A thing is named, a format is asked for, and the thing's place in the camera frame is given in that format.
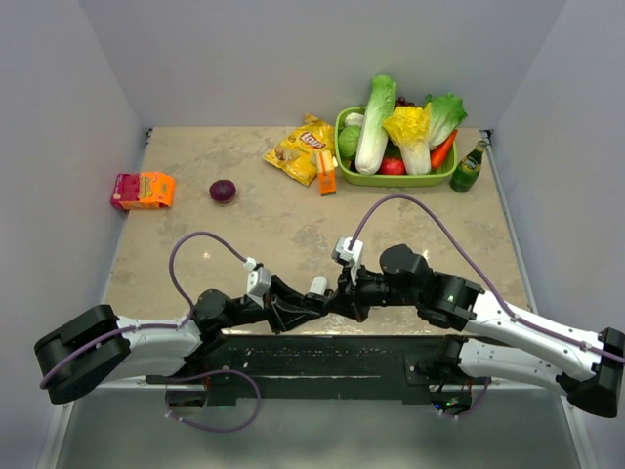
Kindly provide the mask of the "black earbud charging case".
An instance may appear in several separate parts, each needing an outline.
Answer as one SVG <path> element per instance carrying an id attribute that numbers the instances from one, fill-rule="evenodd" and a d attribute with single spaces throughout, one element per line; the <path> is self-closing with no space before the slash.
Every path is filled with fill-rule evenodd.
<path id="1" fill-rule="evenodd" d="M 356 298 L 353 294 L 345 291 L 334 291 L 324 302 L 322 312 L 325 315 L 335 314 L 356 322 L 363 322 Z"/>

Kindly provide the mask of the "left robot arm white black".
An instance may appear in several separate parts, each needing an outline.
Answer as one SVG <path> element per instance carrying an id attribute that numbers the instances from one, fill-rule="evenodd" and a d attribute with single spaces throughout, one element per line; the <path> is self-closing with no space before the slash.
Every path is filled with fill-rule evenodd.
<path id="1" fill-rule="evenodd" d="M 201 374 L 200 357 L 224 342 L 224 330 L 262 321 L 275 332 L 291 330 L 319 317 L 328 286 L 325 277 L 315 277 L 301 294 L 272 277 L 259 296 L 258 275 L 249 275 L 247 283 L 247 294 L 239 298 L 204 291 L 191 315 L 178 320 L 129 319 L 107 304 L 89 309 L 35 343 L 41 389 L 60 405 L 119 379 L 163 376 L 191 383 Z"/>

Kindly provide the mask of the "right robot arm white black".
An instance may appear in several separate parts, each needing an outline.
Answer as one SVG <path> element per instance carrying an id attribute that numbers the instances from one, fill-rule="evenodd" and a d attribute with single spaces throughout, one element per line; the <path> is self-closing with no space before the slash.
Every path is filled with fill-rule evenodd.
<path id="1" fill-rule="evenodd" d="M 340 264 L 342 288 L 358 320 L 368 307 L 407 305 L 452 337 L 435 360 L 448 384 L 463 377 L 504 378 L 552 390 L 593 415 L 618 413 L 624 372 L 624 335 L 614 328 L 579 329 L 516 307 L 464 278 L 434 271 L 404 244 L 386 249 L 381 271 L 362 265 L 359 241 L 339 240 L 332 258 Z"/>

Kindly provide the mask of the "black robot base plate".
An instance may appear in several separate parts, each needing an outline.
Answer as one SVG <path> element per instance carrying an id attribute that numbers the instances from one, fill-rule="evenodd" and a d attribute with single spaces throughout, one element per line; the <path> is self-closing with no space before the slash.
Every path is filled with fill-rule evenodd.
<path id="1" fill-rule="evenodd" d="M 399 401 L 459 413 L 481 379 L 451 366 L 458 336 L 230 335 L 173 377 L 150 384 L 201 385 L 208 405 L 269 399 Z"/>

